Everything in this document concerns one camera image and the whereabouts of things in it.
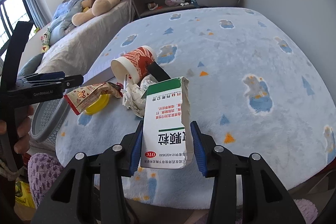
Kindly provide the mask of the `person's left hand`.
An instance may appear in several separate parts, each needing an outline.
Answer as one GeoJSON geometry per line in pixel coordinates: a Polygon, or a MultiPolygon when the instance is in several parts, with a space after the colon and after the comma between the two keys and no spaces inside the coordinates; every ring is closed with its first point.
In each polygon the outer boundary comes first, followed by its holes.
{"type": "Polygon", "coordinates": [[[22,121],[22,123],[17,128],[19,140],[14,146],[14,151],[17,154],[23,155],[30,148],[30,143],[29,143],[30,141],[29,131],[31,128],[30,116],[32,116],[33,113],[34,113],[33,107],[29,106],[27,109],[26,118],[22,121]]]}

